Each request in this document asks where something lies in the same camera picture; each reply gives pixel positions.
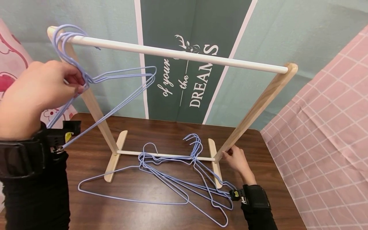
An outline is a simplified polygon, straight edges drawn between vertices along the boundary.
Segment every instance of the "teal wall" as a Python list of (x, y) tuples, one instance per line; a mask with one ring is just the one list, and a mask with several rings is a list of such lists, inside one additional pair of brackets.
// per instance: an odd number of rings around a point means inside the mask
[[(13, 0), (1, 4), (1, 18), (37, 61), (57, 59), (46, 35), (49, 25), (74, 24), (90, 36), (138, 43), (134, 0)], [(262, 129), (280, 109), (368, 24), (368, 2), (361, 0), (258, 0), (235, 59), (299, 65), (298, 74), (252, 125)], [(93, 76), (139, 67), (139, 55), (75, 46)], [(206, 124), (236, 126), (274, 74), (230, 67)], [(104, 113), (141, 85), (141, 78), (92, 86)], [(87, 112), (84, 103), (74, 103)], [(145, 117), (143, 96), (115, 115)]]

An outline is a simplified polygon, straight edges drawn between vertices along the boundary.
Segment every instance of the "wooden table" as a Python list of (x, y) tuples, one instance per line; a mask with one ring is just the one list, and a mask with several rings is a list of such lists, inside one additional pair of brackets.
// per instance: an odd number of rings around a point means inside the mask
[[(73, 120), (82, 120), (82, 130), (94, 122), (90, 114), (83, 113), (75, 115)], [(219, 149), (234, 129), (127, 117), (110, 117), (107, 122), (115, 140), (122, 130), (128, 130), (123, 150), (141, 151), (145, 143), (153, 142), (160, 153), (189, 155), (192, 147), (182, 139), (187, 134), (196, 133), (204, 146), (201, 155), (207, 157), (209, 157), (207, 139), (213, 139), (217, 149)], [(244, 150), (258, 184), (267, 192), (279, 230), (305, 230), (302, 219), (261, 134), (256, 130), (247, 130), (237, 145)], [(150, 147), (148, 151), (154, 152), (154, 149)], [(105, 172), (111, 156), (111, 151), (98, 128), (94, 128), (73, 143), (67, 152), (70, 155), (67, 172), (70, 189), (71, 230), (221, 229), (190, 204), (180, 206), (138, 204), (78, 192), (77, 185), (81, 180)], [(117, 168), (137, 164), (136, 156), (123, 155), (120, 157)], [(220, 165), (223, 179), (241, 188), (242, 182), (239, 175), (234, 173), (223, 160)], [(159, 168), (180, 179), (201, 183), (199, 175), (191, 167), (182, 163), (170, 162), (162, 164)], [(156, 177), (137, 169), (116, 173), (111, 184), (101, 178), (84, 184), (83, 188), (131, 199), (182, 202), (181, 197)], [(220, 210), (213, 208), (208, 200), (192, 192), (188, 192), (188, 194), (190, 200), (196, 205), (210, 213), (219, 222), (225, 222)], [(226, 210), (226, 213), (229, 217), (226, 229), (248, 229), (240, 209), (240, 202), (235, 202), (234, 210)], [(5, 219), (2, 214), (0, 216), (0, 229), (5, 229), (4, 226)]]

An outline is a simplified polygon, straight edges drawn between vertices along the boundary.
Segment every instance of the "wooden base foot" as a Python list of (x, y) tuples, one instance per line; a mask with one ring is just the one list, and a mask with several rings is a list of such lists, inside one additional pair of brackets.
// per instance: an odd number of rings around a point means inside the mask
[[(116, 142), (116, 145), (117, 145), (119, 150), (123, 149), (124, 142), (125, 142), (125, 139), (126, 139), (127, 135), (128, 135), (128, 130), (124, 130), (119, 134), (119, 137), (118, 137), (117, 142)], [(119, 162), (119, 157), (120, 157), (120, 154), (117, 154), (117, 153), (114, 153), (114, 152), (111, 154), (111, 158), (110, 158), (110, 161), (107, 165), (105, 173), (109, 173), (109, 172), (112, 172), (112, 171), (116, 170), (117, 163)], [(114, 177), (114, 174), (110, 173), (110, 174), (105, 175), (104, 179), (105, 179), (105, 181), (111, 183), (112, 180), (113, 180), (113, 177)]]
[[(209, 146), (209, 152), (211, 154), (211, 157), (214, 158), (217, 151), (216, 151), (216, 145), (215, 142), (212, 139), (208, 139), (208, 146)], [(213, 172), (219, 176), (219, 178), (222, 181), (222, 176), (221, 176), (221, 171), (220, 171), (220, 163), (217, 162), (211, 162), (212, 163), (212, 170)], [(215, 177), (215, 183), (216, 183), (216, 188), (221, 188), (222, 184), (220, 184), (219, 180)]]

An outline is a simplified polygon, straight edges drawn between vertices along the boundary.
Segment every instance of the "wire hanger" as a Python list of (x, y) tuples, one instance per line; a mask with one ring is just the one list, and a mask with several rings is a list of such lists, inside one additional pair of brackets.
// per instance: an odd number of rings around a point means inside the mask
[[(79, 32), (63, 32), (63, 33), (59, 34), (60, 30), (62, 30), (64, 28), (67, 28), (67, 27), (77, 29)], [(65, 51), (65, 44), (66, 44), (67, 40), (71, 37), (74, 37), (74, 36), (87, 36), (87, 34), (81, 28), (79, 28), (77, 26), (74, 26), (74, 25), (66, 24), (66, 25), (59, 26), (53, 34), (52, 45), (53, 45), (55, 51), (60, 56), (60, 58), (62, 58), (66, 62), (76, 66), (80, 70), (80, 72), (82, 73), (82, 77), (85, 81), (85, 85), (84, 85), (85, 90), (87, 90), (89, 88), (90, 84), (97, 84), (97, 83), (100, 83), (100, 82), (103, 82), (103, 81), (106, 81), (106, 80), (109, 80), (109, 79), (145, 76), (146, 77), (146, 82), (143, 85), (141, 85), (138, 89), (136, 89), (125, 100), (123, 100), (119, 105), (117, 105), (114, 109), (112, 109), (105, 116), (103, 116), (101, 119), (96, 121), (95, 124), (93, 124), (92, 126), (87, 128), (85, 131), (81, 132), (81, 134), (76, 136), (71, 141), (67, 142), (63, 146), (64, 148), (67, 147), (68, 145), (70, 145), (71, 143), (73, 143), (76, 139), (78, 139), (79, 137), (84, 135), (89, 130), (96, 127), (99, 123), (101, 123), (102, 121), (104, 121), (105, 119), (110, 117), (116, 111), (118, 111), (119, 109), (124, 107), (127, 103), (129, 103), (134, 98), (136, 98), (145, 89), (147, 89), (149, 86), (151, 86), (153, 84), (154, 80), (155, 80), (155, 74), (157, 72), (157, 68), (155, 66), (149, 66), (149, 67), (143, 67), (143, 68), (154, 68), (155, 71), (154, 71), (153, 74), (125, 74), (125, 75), (107, 76), (109, 74), (115, 74), (115, 73), (119, 73), (119, 72), (126, 72), (126, 71), (131, 71), (131, 70), (142, 69), (142, 68), (131, 68), (131, 69), (126, 69), (126, 70), (117, 70), (117, 71), (106, 72), (106, 73), (103, 73), (103, 74), (93, 78), (83, 69), (83, 67), (77, 61), (75, 61), (73, 58), (68, 56), (66, 51)], [(61, 50), (59, 50), (58, 49), (58, 44), (59, 44), (61, 39), (63, 41), (61, 43)], [(56, 114), (56, 116), (47, 125), (48, 128), (51, 128), (55, 124), (55, 122), (60, 118), (60, 116), (65, 112), (65, 110), (68, 108), (68, 106), (70, 106), (72, 104), (73, 101), (74, 101), (74, 98), (71, 99), (66, 105), (64, 105), (62, 107), (62, 109)], [(154, 155), (151, 155), (151, 154), (149, 154), (145, 151), (145, 147), (147, 145), (153, 145), (155, 147), (156, 153), (158, 153), (157, 148), (153, 143), (146, 143), (143, 146), (142, 153), (138, 156), (139, 165), (128, 166), (128, 167), (125, 167), (125, 168), (122, 168), (122, 169), (117, 169), (113, 172), (101, 174), (101, 175), (98, 175), (98, 176), (94, 176), (94, 177), (82, 180), (78, 184), (78, 190), (81, 191), (81, 192), (84, 192), (84, 193), (97, 195), (97, 196), (101, 196), (101, 197), (118, 199), (118, 200), (123, 200), (123, 201), (146, 203), (146, 204), (162, 204), (162, 205), (186, 205), (186, 204), (191, 204), (196, 209), (198, 209), (201, 213), (203, 213), (205, 216), (207, 216), (209, 219), (211, 219), (213, 222), (218, 224), (220, 227), (226, 227), (229, 220), (228, 220), (228, 217), (227, 217), (226, 213), (224, 212), (224, 208), (228, 209), (228, 210), (232, 210), (233, 209), (233, 202), (230, 199), (229, 192), (221, 191), (221, 190), (216, 188), (216, 184), (211, 179), (210, 175), (215, 176), (218, 179), (218, 181), (220, 182), (220, 184), (227, 186), (229, 189), (236, 189), (236, 188), (231, 183), (229, 183), (227, 181), (222, 181), (219, 178), (218, 175), (216, 175), (212, 170), (210, 170), (208, 167), (206, 167), (202, 162), (200, 162), (197, 159), (198, 155), (203, 151), (203, 145), (201, 143), (201, 139), (199, 138), (199, 136), (197, 134), (189, 134), (184, 138), (184, 140), (186, 140), (186, 141), (189, 141), (191, 139), (194, 139), (194, 141), (192, 143), (190, 143), (190, 145), (193, 145), (193, 150), (192, 150), (191, 154), (189, 156), (178, 156), (178, 157), (156, 157)], [(166, 162), (170, 162), (170, 161), (182, 162), (182, 163), (184, 163), (186, 165), (189, 165), (189, 166), (193, 165), (193, 169), (201, 176), (204, 185), (198, 185), (198, 184), (186, 182), (184, 180), (180, 180), (180, 179), (172, 177), (168, 174), (162, 173), (159, 170), (157, 170), (155, 167), (150, 165), (150, 164), (153, 164), (155, 166), (158, 166), (162, 163), (166, 163)], [(99, 177), (103, 177), (107, 174), (111, 174), (111, 173), (118, 172), (118, 171), (124, 171), (124, 170), (127, 170), (127, 169), (133, 169), (133, 168), (138, 168), (139, 170), (141, 170), (145, 173), (149, 173), (149, 174), (152, 174), (152, 175), (156, 176), (160, 181), (162, 181), (165, 185), (167, 185), (170, 189), (172, 189), (175, 193), (177, 193), (181, 198), (183, 198), (184, 201), (180, 202), (180, 203), (141, 201), (141, 200), (136, 200), (136, 199), (126, 199), (126, 198), (121, 198), (121, 197), (108, 196), (108, 195), (99, 194), (99, 193), (90, 192), (90, 191), (81, 189), (81, 185), (85, 182), (97, 179)], [(210, 181), (210, 183), (212, 184), (212, 186), (214, 188), (209, 187), (209, 185), (207, 184), (205, 178)], [(225, 224), (220, 224), (218, 221), (216, 221), (214, 218), (212, 218), (209, 214), (207, 214), (205, 211), (203, 211), (198, 206), (196, 206), (194, 203), (192, 203), (190, 201), (189, 195), (181, 187), (186, 188), (189, 191), (192, 191), (195, 194), (200, 195), (201, 197), (203, 197), (207, 200), (210, 200), (211, 205), (215, 208), (220, 209), (220, 211), (223, 213), (223, 215), (226, 219)], [(194, 188), (206, 191), (208, 196), (199, 193), (198, 191), (194, 190)], [(223, 204), (219, 203), (218, 201), (215, 201), (214, 198), (213, 198), (213, 195), (217, 195), (217, 196), (226, 198), (230, 203), (230, 207), (228, 207), (226, 205), (223, 205)]]

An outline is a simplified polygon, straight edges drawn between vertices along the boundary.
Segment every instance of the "hand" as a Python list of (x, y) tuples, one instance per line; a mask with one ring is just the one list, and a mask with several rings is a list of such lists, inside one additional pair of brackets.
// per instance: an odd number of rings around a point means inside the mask
[(244, 184), (257, 184), (254, 174), (249, 168), (247, 159), (245, 158), (244, 151), (242, 149), (238, 148), (236, 145), (233, 145), (229, 150), (229, 153), (222, 153), (222, 157), (228, 162), (230, 167), (240, 174)]
[(41, 113), (66, 104), (83, 92), (83, 85), (82, 75), (73, 65), (32, 62), (7, 89), (0, 103), (0, 138), (30, 138), (40, 129)]

